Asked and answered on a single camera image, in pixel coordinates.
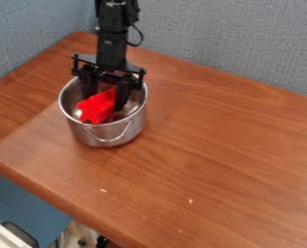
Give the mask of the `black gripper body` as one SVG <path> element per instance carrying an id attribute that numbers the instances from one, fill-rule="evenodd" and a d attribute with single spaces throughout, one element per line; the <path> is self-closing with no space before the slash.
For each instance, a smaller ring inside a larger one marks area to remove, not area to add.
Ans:
<path id="1" fill-rule="evenodd" d="M 145 68 L 135 66 L 126 58 L 127 33 L 98 32 L 97 54 L 75 53 L 71 56 L 71 73 L 83 77 L 93 76 L 95 80 L 110 84 L 127 81 L 139 90 L 143 87 Z"/>

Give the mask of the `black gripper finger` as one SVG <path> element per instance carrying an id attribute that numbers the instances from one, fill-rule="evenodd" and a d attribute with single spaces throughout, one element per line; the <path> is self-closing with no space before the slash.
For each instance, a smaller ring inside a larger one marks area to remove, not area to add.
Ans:
<path id="1" fill-rule="evenodd" d="M 83 99 L 89 99 L 98 93 L 98 80 L 94 76 L 83 75 L 81 78 L 81 88 Z"/>
<path id="2" fill-rule="evenodd" d="M 122 80 L 117 86 L 115 107 L 117 111 L 123 110 L 131 94 L 131 83 L 129 80 Z"/>

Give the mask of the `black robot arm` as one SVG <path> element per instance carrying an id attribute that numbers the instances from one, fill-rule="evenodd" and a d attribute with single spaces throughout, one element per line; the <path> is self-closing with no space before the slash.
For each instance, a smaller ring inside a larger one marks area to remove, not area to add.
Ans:
<path id="1" fill-rule="evenodd" d="M 137 26 L 138 0 L 95 0 L 98 18 L 97 54 L 71 56 L 71 74 L 79 78 L 83 99 L 98 93 L 101 82 L 117 87 L 115 110 L 122 110 L 130 94 L 143 88 L 147 70 L 127 60 L 127 48 L 138 47 L 145 35 Z"/>

